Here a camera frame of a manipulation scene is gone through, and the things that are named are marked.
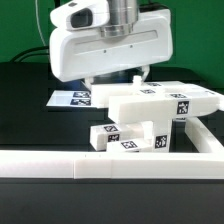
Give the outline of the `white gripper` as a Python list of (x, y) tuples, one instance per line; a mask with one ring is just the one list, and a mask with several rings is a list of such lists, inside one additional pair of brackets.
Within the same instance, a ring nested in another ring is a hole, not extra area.
[(50, 20), (51, 70), (62, 82), (141, 67), (141, 80), (150, 65), (173, 53), (171, 12), (142, 12), (137, 0), (71, 0), (54, 9)]

